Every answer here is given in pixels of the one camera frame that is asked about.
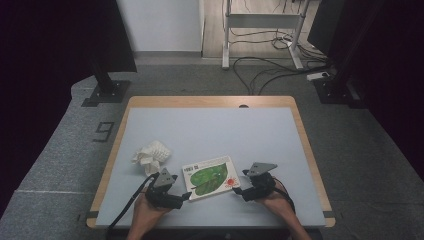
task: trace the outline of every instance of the wooden table edge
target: wooden table edge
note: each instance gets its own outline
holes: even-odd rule
[[[248,107],[290,107],[296,123],[296,127],[305,151],[306,159],[308,161],[309,169],[317,189],[317,194],[321,203],[323,212],[332,215],[332,208],[325,191],[324,183],[322,182],[315,157],[312,152],[311,145],[309,144],[296,101],[291,96],[135,96],[132,97],[125,109],[124,116],[122,117],[121,124],[116,134],[115,141],[112,146],[105,170],[100,180],[99,187],[90,208],[87,217],[87,226],[96,228],[96,219],[100,205],[103,201],[104,195],[107,190],[107,185],[110,180],[112,168],[115,164],[115,159],[118,154],[119,146],[125,132],[128,114],[133,107],[229,107],[238,108],[241,105]],[[325,218],[326,226],[333,227],[336,220],[333,216]]]

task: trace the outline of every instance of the gray carpet floor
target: gray carpet floor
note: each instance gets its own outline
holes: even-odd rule
[[[247,94],[219,61],[136,62],[138,73],[110,74],[131,80],[122,103],[81,107],[95,79],[73,86],[66,114],[0,220],[0,239],[104,238],[103,230],[86,226],[86,214],[131,96]],[[268,68],[249,62],[239,69],[252,79]],[[424,239],[424,183],[368,110],[322,105],[305,75],[276,80],[262,95],[289,95],[297,102],[336,217],[334,227],[320,229],[324,239]],[[96,133],[100,122],[115,123],[106,142],[93,141],[105,137]]]

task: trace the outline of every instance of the electrical cable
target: electrical cable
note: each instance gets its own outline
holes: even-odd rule
[[[256,74],[256,76],[251,80],[251,82],[249,83],[249,85],[243,80],[243,78],[241,77],[240,73],[237,71],[237,63],[242,61],[242,60],[246,60],[246,59],[253,59],[253,60],[261,60],[267,63],[270,63],[272,65],[275,65],[278,67],[278,69],[267,69],[267,70],[263,70],[261,72],[259,72],[258,74]],[[278,63],[275,63],[273,61],[264,59],[264,58],[258,58],[258,57],[242,57],[237,59],[234,63],[233,63],[233,69],[234,69],[234,73],[236,74],[236,76],[239,78],[239,80],[242,82],[242,84],[246,87],[247,91],[248,91],[248,95],[254,95],[254,90],[255,90],[255,80],[258,78],[259,75],[262,75],[264,73],[270,73],[270,71],[275,71],[274,74],[281,72],[283,70],[285,71],[290,71],[292,73],[289,74],[282,74],[282,75],[278,75],[275,76],[271,79],[269,79],[268,81],[266,81],[262,87],[259,89],[258,95],[261,95],[263,89],[270,84],[272,81],[282,78],[282,77],[288,77],[288,76],[295,76],[295,75],[301,75],[301,74],[305,74],[305,73],[309,73],[309,72],[313,72],[313,71],[317,71],[317,70],[322,70],[322,69],[326,69],[328,68],[329,65],[328,63],[326,63],[324,66],[319,66],[319,67],[315,67],[315,68],[311,68],[308,70],[297,70],[297,69],[291,69],[288,67],[285,67],[283,65],[280,65]]]
[[[300,13],[300,6],[302,5],[302,0],[300,0],[300,2],[299,2],[299,7],[297,8],[297,14],[299,14]]]
[[[274,13],[275,12],[275,10],[277,10],[277,8],[281,5],[281,1],[282,0],[280,0],[279,2],[278,2],[278,5],[274,8],[274,10],[272,11],[272,13]]]
[[[247,11],[250,13],[250,9],[247,7],[247,2],[244,0],[244,7],[247,9]]]
[[[276,50],[284,50],[284,49],[287,49],[289,46],[288,46],[288,42],[291,42],[291,39],[290,38],[292,38],[292,36],[290,35],[290,34],[288,34],[288,33],[284,33],[284,35],[282,36],[282,37],[278,37],[278,33],[279,33],[279,31],[278,31],[278,29],[277,29],[277,31],[275,31],[275,37],[274,37],[274,39],[273,39],[273,41],[272,41],[272,46],[276,49]],[[282,44],[285,44],[285,47],[278,47],[277,46],[277,42],[280,42],[280,43],[282,43]]]
[[[260,32],[253,32],[253,33],[243,33],[243,34],[240,34],[240,33],[234,33],[233,32],[233,30],[232,30],[232,28],[230,28],[230,30],[231,30],[231,33],[234,35],[234,36],[237,36],[237,37],[244,37],[244,36],[250,36],[250,35],[255,35],[255,34],[261,34],[261,33],[274,33],[275,31],[274,30],[268,30],[268,31],[260,31]]]
[[[284,199],[286,199],[286,200],[287,200],[287,202],[289,202],[289,204],[290,204],[291,208],[293,209],[293,212],[294,212],[294,213],[296,213],[296,208],[294,207],[294,202],[293,202],[293,200],[291,199],[291,197],[289,196],[289,194],[288,194],[288,193],[285,193],[285,192],[283,192],[283,191],[281,191],[280,189],[275,188],[275,187],[274,187],[274,191],[276,191],[276,192],[278,192],[279,194],[281,194],[281,196],[283,196],[283,198],[284,198]]]
[[[274,41],[274,39],[271,40],[263,40],[263,41],[246,41],[246,40],[237,40],[234,42],[228,41],[230,44],[235,44],[235,43],[267,43],[267,42],[272,42]]]
[[[325,56],[325,54],[323,54],[323,53],[314,52],[314,51],[308,50],[308,49],[304,48],[302,45],[300,45],[300,47],[303,48],[306,52],[309,52],[309,53],[312,53],[312,54],[316,54],[316,55]]]
[[[309,51],[309,50],[305,49],[302,45],[298,45],[298,48],[299,48],[300,53],[305,58],[313,59],[313,60],[317,60],[317,61],[321,61],[321,62],[327,61],[327,57],[324,54]]]
[[[149,181],[154,174],[150,175],[149,177],[144,180],[144,182],[140,185],[140,187],[137,189],[137,191],[132,195],[131,199],[128,201],[127,205],[125,205],[124,209],[121,211],[121,213],[115,218],[115,220],[109,225],[107,228],[107,231],[111,231],[113,227],[119,222],[119,220],[124,216],[124,214],[128,211],[128,209],[131,207],[131,204],[134,202],[135,199],[137,199],[140,192],[143,190],[144,186],[146,185],[147,181]]]
[[[286,12],[287,0],[284,2],[283,13]]]

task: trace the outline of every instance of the person's arm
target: person's arm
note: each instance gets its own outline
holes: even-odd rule
[[[286,189],[280,182],[275,182],[276,188],[287,193]],[[273,192],[268,197],[256,201],[262,203],[266,208],[268,208],[268,210],[281,217],[286,222],[293,240],[311,239],[306,230],[300,224],[299,219],[291,208],[289,202],[283,198],[281,194]]]
[[[140,193],[134,203],[134,215],[127,240],[140,240],[150,231],[159,219],[170,212],[169,208],[155,208],[147,201],[144,193]]]

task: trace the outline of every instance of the book cover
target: book cover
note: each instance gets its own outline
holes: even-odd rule
[[[240,186],[240,180],[229,156],[223,156],[183,166],[190,200],[230,191]]]

